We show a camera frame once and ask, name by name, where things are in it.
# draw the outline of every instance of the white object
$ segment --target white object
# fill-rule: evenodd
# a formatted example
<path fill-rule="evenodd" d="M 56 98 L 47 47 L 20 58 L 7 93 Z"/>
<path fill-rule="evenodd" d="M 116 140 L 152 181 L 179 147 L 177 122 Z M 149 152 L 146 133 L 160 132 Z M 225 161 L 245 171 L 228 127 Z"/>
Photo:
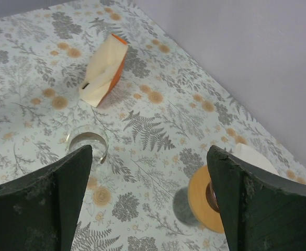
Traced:
<path fill-rule="evenodd" d="M 276 174 L 279 176 L 278 172 L 273 167 L 273 165 L 270 163 L 270 161 L 265 156 L 263 156 L 261 153 L 259 153 L 258 151 L 251 148 L 248 145 L 238 143 L 235 146 L 234 152 L 232 154 L 235 157 L 243 160 L 244 162 L 247 162 L 267 172 L 270 172 L 272 174 Z"/>
<path fill-rule="evenodd" d="M 121 67 L 128 45 L 117 36 L 110 34 L 91 57 L 86 68 L 84 81 L 80 84 L 80 98 L 97 107 L 109 92 L 112 80 Z"/>

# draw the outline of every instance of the wall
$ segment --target wall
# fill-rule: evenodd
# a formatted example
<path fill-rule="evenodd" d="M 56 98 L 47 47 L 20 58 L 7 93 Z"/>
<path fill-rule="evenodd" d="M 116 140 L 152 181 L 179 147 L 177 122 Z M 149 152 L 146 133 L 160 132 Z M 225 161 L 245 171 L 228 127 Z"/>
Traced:
<path fill-rule="evenodd" d="M 134 0 L 306 166 L 306 0 Z"/>
<path fill-rule="evenodd" d="M 0 17 L 63 4 L 70 0 L 0 0 Z"/>

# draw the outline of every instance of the white wall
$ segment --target white wall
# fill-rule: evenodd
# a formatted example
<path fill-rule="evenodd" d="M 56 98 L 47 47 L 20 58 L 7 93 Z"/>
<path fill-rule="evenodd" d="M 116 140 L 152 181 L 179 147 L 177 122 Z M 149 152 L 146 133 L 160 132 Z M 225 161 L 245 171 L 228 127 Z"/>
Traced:
<path fill-rule="evenodd" d="M 306 166 L 306 0 L 134 0 Z"/>

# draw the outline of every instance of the patterned table surface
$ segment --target patterned table surface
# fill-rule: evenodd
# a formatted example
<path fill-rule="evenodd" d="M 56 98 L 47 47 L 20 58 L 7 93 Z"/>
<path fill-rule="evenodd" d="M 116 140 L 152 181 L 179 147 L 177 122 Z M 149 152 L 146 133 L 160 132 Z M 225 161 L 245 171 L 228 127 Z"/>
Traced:
<path fill-rule="evenodd" d="M 95 109 L 77 87 L 110 32 L 130 48 L 120 82 Z M 1 18 L 0 184 L 63 157 L 67 134 L 90 123 L 110 138 L 109 163 L 91 173 L 72 250 L 228 250 L 224 235 L 181 224 L 172 208 L 213 144 L 249 144 L 306 184 L 306 169 L 127 0 Z"/>

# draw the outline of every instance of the transparent container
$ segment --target transparent container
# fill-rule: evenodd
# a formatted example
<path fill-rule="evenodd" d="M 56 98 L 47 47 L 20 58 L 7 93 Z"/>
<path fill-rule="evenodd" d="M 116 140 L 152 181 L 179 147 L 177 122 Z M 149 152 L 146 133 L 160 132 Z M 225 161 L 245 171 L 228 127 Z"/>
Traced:
<path fill-rule="evenodd" d="M 84 145 L 91 145 L 93 162 L 91 169 L 95 171 L 103 164 L 109 148 L 108 138 L 104 129 L 97 124 L 82 125 L 75 128 L 66 138 L 67 154 Z"/>

